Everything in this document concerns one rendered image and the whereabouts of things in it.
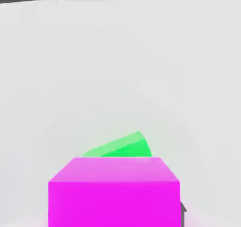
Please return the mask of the small green cube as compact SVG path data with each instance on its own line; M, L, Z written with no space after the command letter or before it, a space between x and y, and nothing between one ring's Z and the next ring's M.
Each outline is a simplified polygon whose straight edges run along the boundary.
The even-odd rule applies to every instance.
M82 157L151 157L152 153L140 131L91 149Z

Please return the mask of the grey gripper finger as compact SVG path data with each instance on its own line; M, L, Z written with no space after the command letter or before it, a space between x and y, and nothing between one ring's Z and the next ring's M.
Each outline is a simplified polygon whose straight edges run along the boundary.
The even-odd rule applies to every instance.
M183 203L181 203L181 227L185 227L185 213L186 212L187 212L187 209L185 208Z

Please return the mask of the small magenta cube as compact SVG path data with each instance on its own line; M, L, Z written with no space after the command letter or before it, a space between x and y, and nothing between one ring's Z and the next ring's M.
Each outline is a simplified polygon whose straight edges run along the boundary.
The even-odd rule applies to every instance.
M180 182L159 157L76 157L48 182L48 227L181 227Z

